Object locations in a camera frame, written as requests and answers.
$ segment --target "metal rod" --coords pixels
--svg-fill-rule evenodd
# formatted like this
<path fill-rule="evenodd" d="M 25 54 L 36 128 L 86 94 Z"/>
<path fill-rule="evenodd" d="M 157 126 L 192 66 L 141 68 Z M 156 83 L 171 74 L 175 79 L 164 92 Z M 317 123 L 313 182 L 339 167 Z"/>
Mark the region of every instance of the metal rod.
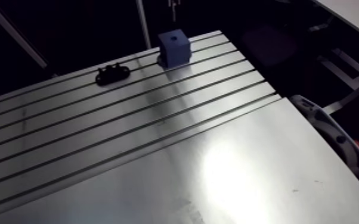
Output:
<path fill-rule="evenodd" d="M 149 31 L 147 29 L 145 11 L 143 9 L 142 0 L 137 0 L 137 7 L 138 7 L 139 19 L 141 20 L 141 26 L 142 26 L 142 31 L 143 31 L 143 37 L 145 39 L 146 48 L 150 49 L 151 45 L 150 45 Z"/>
<path fill-rule="evenodd" d="M 22 35 L 11 25 L 11 23 L 0 13 L 0 25 L 8 34 L 36 61 L 43 69 L 47 67 L 46 61 L 30 46 Z"/>

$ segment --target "black plastic part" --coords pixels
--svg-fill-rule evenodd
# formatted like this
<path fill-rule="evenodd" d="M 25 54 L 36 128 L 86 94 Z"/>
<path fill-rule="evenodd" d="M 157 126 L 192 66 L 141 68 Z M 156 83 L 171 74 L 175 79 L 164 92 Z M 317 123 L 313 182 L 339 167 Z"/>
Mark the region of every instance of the black plastic part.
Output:
<path fill-rule="evenodd" d="M 131 71 L 126 66 L 120 66 L 118 63 L 115 67 L 106 66 L 106 68 L 98 69 L 99 74 L 96 75 L 95 82 L 99 86 L 105 86 L 114 82 L 126 79 L 131 74 Z"/>

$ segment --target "blue block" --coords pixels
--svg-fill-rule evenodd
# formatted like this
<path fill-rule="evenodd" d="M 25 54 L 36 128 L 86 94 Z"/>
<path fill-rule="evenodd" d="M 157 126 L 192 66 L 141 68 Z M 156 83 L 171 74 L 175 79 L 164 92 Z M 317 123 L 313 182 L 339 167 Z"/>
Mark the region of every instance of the blue block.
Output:
<path fill-rule="evenodd" d="M 167 69 L 189 63 L 191 43 L 182 30 L 159 34 L 159 64 Z"/>

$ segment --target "metal surface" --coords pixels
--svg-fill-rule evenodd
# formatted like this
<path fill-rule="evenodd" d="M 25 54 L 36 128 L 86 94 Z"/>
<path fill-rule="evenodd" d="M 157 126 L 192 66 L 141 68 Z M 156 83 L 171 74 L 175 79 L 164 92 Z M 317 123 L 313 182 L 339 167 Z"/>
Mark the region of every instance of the metal surface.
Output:
<path fill-rule="evenodd" d="M 217 31 L 214 31 L 214 32 L 206 33 L 204 35 L 200 35 L 200 36 L 190 38 L 190 41 L 191 42 L 196 42 L 196 41 L 200 41 L 200 40 L 203 40 L 203 39 L 206 39 L 206 38 L 209 38 L 209 37 L 212 37 L 212 36 L 216 36 L 216 35 L 219 35 L 219 34 L 221 34 L 221 32 L 219 30 L 217 30 Z M 159 51 L 158 48 L 152 48 L 152 49 L 149 49 L 149 50 L 146 50 L 146 51 L 134 54 L 134 55 L 125 56 L 125 57 L 122 57 L 122 58 L 119 58 L 119 59 L 116 59 L 116 60 L 113 60 L 113 61 L 108 61 L 106 63 L 98 64 L 96 66 L 88 67 L 88 68 L 85 68 L 85 69 L 82 69 L 82 70 L 79 70 L 79 71 L 74 71 L 72 73 L 65 74 L 64 76 L 56 77 L 55 79 L 50 79 L 50 80 L 47 80 L 47 81 L 44 81 L 44 82 L 41 82 L 41 83 L 30 85 L 30 86 L 27 86 L 25 88 L 21 88 L 21 89 L 18 89 L 16 91 L 12 91 L 12 92 L 9 92 L 7 94 L 1 95 L 0 96 L 0 102 L 5 101 L 6 99 L 17 97 L 19 95 L 27 94 L 29 92 L 32 92 L 32 91 L 35 91 L 35 90 L 38 90 L 38 89 L 47 88 L 47 87 L 49 87 L 51 85 L 54 85 L 56 83 L 67 81 L 67 80 L 76 78 L 78 76 L 86 75 L 86 74 L 88 74 L 90 72 L 96 71 L 100 67 L 105 67 L 106 65 L 109 65 L 109 64 L 116 64 L 116 63 L 121 63 L 123 61 L 134 60 L 134 59 L 136 59 L 136 57 L 143 57 L 143 56 L 146 56 L 146 55 L 156 53 L 158 51 Z"/>
<path fill-rule="evenodd" d="M 147 28 L 146 23 L 146 17 L 145 17 L 145 11 L 143 9 L 143 3 L 142 0 L 136 0 L 137 2 L 137 8 L 138 8 L 138 15 L 142 26 L 142 32 L 143 32 L 143 38 L 145 39 L 145 45 L 147 49 L 151 48 L 150 44 L 150 38 L 149 38 L 149 31 Z"/>
<path fill-rule="evenodd" d="M 47 67 L 46 61 L 43 57 L 25 40 L 17 29 L 0 13 L 0 25 L 4 30 L 29 54 L 29 56 L 36 61 L 36 63 L 44 69 Z"/>
<path fill-rule="evenodd" d="M 220 32 L 191 41 L 181 67 L 146 51 L 121 61 L 131 77 L 110 86 L 90 68 L 2 99 L 0 212 L 280 99 Z"/>
<path fill-rule="evenodd" d="M 228 39 L 223 35 L 217 36 L 217 37 L 214 37 L 211 39 L 213 39 L 213 41 L 217 41 L 218 43 L 223 43 L 223 45 L 213 47 L 212 49 L 205 49 L 205 50 L 198 51 L 198 52 L 194 53 L 194 57 L 192 59 L 193 63 L 198 62 L 198 61 L 203 61 L 203 60 L 206 60 L 206 61 L 203 61 L 202 63 L 197 63 L 197 64 L 191 65 L 192 70 L 199 71 L 199 70 L 201 70 L 201 67 L 204 67 L 205 69 L 214 69 L 216 64 L 218 67 L 218 66 L 221 66 L 224 63 L 226 63 L 226 61 L 231 61 L 233 59 L 232 57 L 227 58 L 225 55 L 223 55 L 221 57 L 212 58 L 211 60 L 209 60 L 209 58 L 211 58 L 211 54 L 208 54 L 208 53 L 212 53 L 213 51 L 217 50 L 217 51 L 222 52 L 222 54 L 224 54 L 226 52 L 234 50 L 234 47 L 231 44 L 229 44 L 229 43 L 224 44 L 225 41 L 228 41 Z M 208 43 L 209 42 L 206 42 L 206 41 L 200 41 L 200 42 L 195 43 L 195 46 L 193 48 L 204 49 L 207 47 L 206 44 L 208 44 Z M 148 61 L 150 61 L 150 59 L 156 58 L 157 54 L 153 54 L 151 56 L 140 59 L 139 60 L 140 63 L 148 62 Z M 124 63 L 124 64 L 128 66 L 128 65 L 131 65 L 132 62 Z M 24 107 L 20 107 L 15 110 L 12 110 L 10 112 L 1 114 L 0 115 L 0 127 L 2 127 L 2 126 L 5 127 L 6 125 L 10 125 L 13 123 L 20 123 L 23 120 L 28 121 L 31 118 L 34 118 L 41 114 L 53 112 L 53 110 L 56 111 L 57 109 L 64 108 L 64 110 L 69 110 L 68 107 L 71 104 L 74 104 L 77 102 L 80 102 L 82 105 L 86 105 L 87 101 L 94 102 L 93 99 L 115 96 L 116 94 L 114 93 L 114 91 L 120 91 L 117 88 L 120 88 L 122 86 L 131 85 L 131 84 L 132 84 L 132 86 L 142 86 L 143 84 L 140 82 L 141 80 L 149 79 L 149 78 L 163 79 L 164 70 L 157 64 L 153 64 L 152 66 L 149 66 L 149 67 L 143 68 L 143 69 L 138 68 L 137 70 L 132 72 L 131 77 L 124 80 L 123 82 L 111 84 L 111 85 L 103 87 L 103 88 L 101 88 L 98 85 L 93 83 L 94 76 L 96 74 L 97 74 L 96 72 L 90 73 L 89 75 L 83 76 L 83 78 L 82 77 L 78 78 L 78 79 L 81 79 L 81 81 L 80 81 L 81 84 L 79 84 L 77 82 L 78 79 L 75 79 L 75 80 L 71 80 L 69 84 L 62 83 L 60 85 L 55 85 L 53 87 L 50 87 L 50 89 L 51 89 L 49 91 L 50 94 L 52 94 L 53 92 L 58 92 L 58 91 L 68 91 L 65 94 L 60 94 L 60 95 L 56 95 L 54 97 L 51 97 L 51 98 L 48 98 L 45 100 L 33 102 L 30 104 L 27 104 Z M 85 86 L 83 88 L 79 88 L 79 89 L 74 89 L 71 91 L 69 89 L 67 89 L 68 86 L 73 86 L 73 85 L 77 85 L 77 86 L 75 86 L 75 88 L 80 85 L 87 85 L 87 86 Z M 31 98 L 35 98 L 35 97 L 40 98 L 40 97 L 42 97 L 42 94 L 44 92 L 45 91 L 34 92 L 33 94 L 35 96 L 31 96 Z M 17 103 L 18 105 L 22 105 L 22 103 L 19 103 L 19 101 L 22 98 L 24 98 L 24 96 L 20 97 L 19 99 L 14 100 L 14 102 Z"/>
<path fill-rule="evenodd" d="M 204 67 L 203 69 L 207 68 L 215 69 L 214 66 Z M 16 139 L 6 141 L 0 145 L 0 158 L 9 156 L 13 154 L 13 152 L 17 153 L 36 147 L 45 142 L 55 140 L 61 136 L 70 135 L 85 128 L 89 129 L 89 127 L 96 127 L 98 124 L 105 124 L 108 120 L 114 120 L 119 116 L 122 117 L 125 114 L 133 113 L 133 111 L 146 110 L 151 104 L 160 104 L 165 101 L 174 100 L 180 97 L 180 94 L 190 94 L 204 86 L 208 87 L 208 85 L 218 83 L 220 80 L 225 80 L 232 76 L 239 76 L 239 74 L 251 69 L 253 69 L 253 67 L 246 61 L 238 62 L 205 74 L 198 73 L 197 67 L 192 70 L 195 73 L 187 73 L 190 69 L 184 68 L 168 73 L 169 77 L 163 76 L 160 77 L 160 79 L 151 79 L 136 86 L 129 86 L 120 89 L 120 91 L 114 91 L 113 93 L 116 93 L 116 95 L 100 99 L 93 98 L 91 102 L 78 103 L 68 107 L 66 110 L 57 110 L 35 119 L 26 120 L 24 129 L 22 125 L 13 126 L 13 128 L 6 127 L 0 130 L 0 141 L 7 139 L 5 136 L 16 136 L 20 133 L 21 135 Z M 180 79 L 179 81 L 182 79 L 189 80 L 177 82 L 174 86 L 171 86 L 169 85 L 170 77 Z M 239 77 L 238 79 L 251 80 L 252 78 L 256 78 L 256 80 L 263 79 L 261 76 L 256 75 L 246 76 L 245 78 Z M 250 83 L 239 83 L 238 85 L 234 85 L 234 87 L 241 84 L 248 85 Z M 154 95 L 160 95 L 160 97 L 150 98 Z M 85 113 L 82 116 L 77 116 L 83 111 L 85 111 Z M 47 128 L 36 129 L 36 127 L 42 126 L 46 126 Z"/>
<path fill-rule="evenodd" d="M 322 65 L 328 68 L 333 74 L 335 74 L 340 80 L 342 80 L 345 84 L 347 84 L 351 89 L 356 90 L 359 88 L 359 77 L 353 79 L 348 74 L 346 74 L 343 70 L 341 70 L 334 63 L 324 58 L 323 56 L 319 56 L 319 61 Z"/>
<path fill-rule="evenodd" d="M 339 58 L 341 58 L 344 62 L 349 64 L 352 68 L 354 68 L 356 71 L 359 72 L 359 62 L 355 61 L 351 56 L 349 56 L 347 53 L 343 52 L 341 49 L 336 48 L 333 49 L 332 52 L 337 55 Z"/>
<path fill-rule="evenodd" d="M 191 45 L 191 50 L 193 51 L 193 55 L 190 59 L 190 63 L 196 63 L 198 61 L 211 58 L 212 56 L 214 57 L 218 52 L 220 54 L 224 54 L 226 52 L 235 51 L 236 48 L 233 44 L 228 43 L 228 39 L 224 35 L 221 35 L 198 41 Z M 159 53 L 154 53 L 143 57 L 135 57 L 136 60 L 127 61 L 121 65 L 127 66 L 131 70 L 131 73 L 137 70 L 147 70 L 149 73 L 151 70 L 153 70 L 155 74 L 163 73 L 164 70 L 156 64 L 156 58 L 158 55 Z M 52 97 L 69 94 L 75 90 L 82 92 L 84 88 L 87 87 L 97 86 L 99 92 L 108 91 L 108 89 L 114 89 L 118 85 L 125 85 L 127 83 L 143 79 L 144 77 L 140 76 L 138 73 L 132 74 L 128 79 L 126 79 L 124 82 L 120 82 L 119 84 L 114 83 L 107 87 L 100 88 L 94 82 L 95 75 L 97 74 L 97 71 L 94 71 L 92 73 L 70 79 L 69 82 L 56 83 L 55 85 L 49 86 L 47 88 L 38 89 L 36 91 L 29 92 L 28 94 L 20 95 L 18 97 L 0 102 L 0 114 L 14 110 L 15 108 L 22 108 L 36 102 L 41 102 Z"/>
<path fill-rule="evenodd" d="M 359 223 L 359 182 L 286 99 L 0 214 L 0 223 Z"/>
<path fill-rule="evenodd" d="M 107 63 L 1 96 L 0 223 L 356 223 L 318 133 L 221 32 L 191 41 L 172 70 L 150 49 L 105 88 Z"/>

